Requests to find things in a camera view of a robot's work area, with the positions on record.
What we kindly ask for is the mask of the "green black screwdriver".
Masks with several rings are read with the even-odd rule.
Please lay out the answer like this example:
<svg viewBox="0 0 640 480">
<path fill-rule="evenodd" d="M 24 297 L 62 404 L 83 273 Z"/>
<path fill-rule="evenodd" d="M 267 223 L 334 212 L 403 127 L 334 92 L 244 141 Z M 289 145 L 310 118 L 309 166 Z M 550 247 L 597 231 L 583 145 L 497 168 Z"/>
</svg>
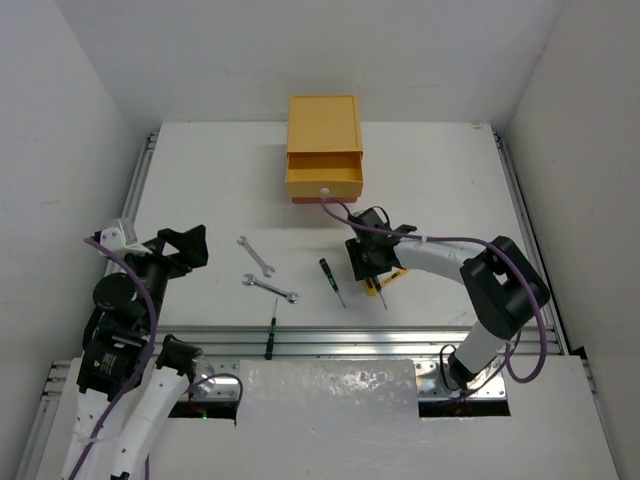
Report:
<svg viewBox="0 0 640 480">
<path fill-rule="evenodd" d="M 387 306 L 386 300 L 385 300 L 383 292 L 382 292 L 382 286 L 381 286 L 381 283 L 379 282 L 378 277 L 377 276 L 373 277 L 372 278 L 372 282 L 373 282 L 374 288 L 376 290 L 376 293 L 379 296 L 379 298 L 380 298 L 385 310 L 388 310 L 388 306 Z"/>
<path fill-rule="evenodd" d="M 272 309 L 271 322 L 269 325 L 269 332 L 268 332 L 268 337 L 267 337 L 267 342 L 265 347 L 265 353 L 264 353 L 265 360 L 271 360 L 273 358 L 275 334 L 277 329 L 277 306 L 278 306 L 278 300 L 275 300 L 273 309 Z"/>
<path fill-rule="evenodd" d="M 336 280 L 334 278 L 334 275 L 333 275 L 333 273 L 331 271 L 331 268 L 330 268 L 327 260 L 325 258 L 321 258 L 319 260 L 319 266 L 322 269 L 324 275 L 326 276 L 326 278 L 327 278 L 329 284 L 331 285 L 331 288 L 333 289 L 334 293 L 339 298 L 340 303 L 342 304 L 343 307 L 346 307 L 346 304 L 345 304 L 345 302 L 344 302 L 344 300 L 343 300 L 343 298 L 341 296 L 338 284 L 337 284 L 337 282 L 336 282 Z"/>
</svg>

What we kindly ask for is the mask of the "yellow utility knife large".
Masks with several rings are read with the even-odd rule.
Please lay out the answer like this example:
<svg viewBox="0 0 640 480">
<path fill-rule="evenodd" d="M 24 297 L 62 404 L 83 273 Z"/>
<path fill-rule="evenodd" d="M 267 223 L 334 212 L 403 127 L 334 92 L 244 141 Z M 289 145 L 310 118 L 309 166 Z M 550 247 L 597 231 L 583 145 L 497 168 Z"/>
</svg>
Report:
<svg viewBox="0 0 640 480">
<path fill-rule="evenodd" d="M 371 279 L 365 279 L 364 280 L 364 287 L 365 287 L 365 292 L 368 296 L 376 296 L 377 295 L 377 289 L 375 287 L 374 282 Z"/>
</svg>

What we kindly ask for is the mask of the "yellow top drawer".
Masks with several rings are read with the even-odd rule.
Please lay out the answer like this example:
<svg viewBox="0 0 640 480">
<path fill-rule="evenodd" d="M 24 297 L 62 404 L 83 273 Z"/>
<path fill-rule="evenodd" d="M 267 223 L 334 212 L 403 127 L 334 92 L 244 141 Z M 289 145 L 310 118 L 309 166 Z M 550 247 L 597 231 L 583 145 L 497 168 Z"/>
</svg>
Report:
<svg viewBox="0 0 640 480">
<path fill-rule="evenodd" d="M 363 190 L 363 167 L 359 154 L 290 154 L 285 185 L 292 198 L 328 196 L 358 198 Z"/>
</svg>

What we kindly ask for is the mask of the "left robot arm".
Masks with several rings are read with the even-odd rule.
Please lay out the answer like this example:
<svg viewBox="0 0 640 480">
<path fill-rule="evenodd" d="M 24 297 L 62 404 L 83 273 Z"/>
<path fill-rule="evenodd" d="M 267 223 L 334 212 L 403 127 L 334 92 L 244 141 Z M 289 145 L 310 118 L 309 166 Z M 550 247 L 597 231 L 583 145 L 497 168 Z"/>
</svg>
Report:
<svg viewBox="0 0 640 480">
<path fill-rule="evenodd" d="M 139 242 L 121 219 L 86 239 L 119 271 L 94 287 L 83 334 L 74 430 L 64 479 L 135 479 L 179 397 L 191 386 L 201 349 L 164 338 L 154 350 L 168 283 L 208 263 L 206 228 L 169 228 Z"/>
</svg>

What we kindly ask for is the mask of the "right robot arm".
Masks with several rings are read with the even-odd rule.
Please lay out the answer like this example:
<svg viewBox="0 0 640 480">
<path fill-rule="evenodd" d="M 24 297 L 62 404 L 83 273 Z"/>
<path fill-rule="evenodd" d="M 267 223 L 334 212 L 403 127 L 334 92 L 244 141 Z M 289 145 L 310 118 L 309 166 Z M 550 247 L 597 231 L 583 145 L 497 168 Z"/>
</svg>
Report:
<svg viewBox="0 0 640 480">
<path fill-rule="evenodd" d="M 541 318 L 550 300 L 547 285 L 508 237 L 433 240 L 413 225 L 393 229 L 375 208 L 349 213 L 346 222 L 355 233 L 345 246 L 356 280 L 374 280 L 392 269 L 420 270 L 466 289 L 476 323 L 447 360 L 442 381 L 450 391 L 466 388 L 527 322 Z"/>
</svg>

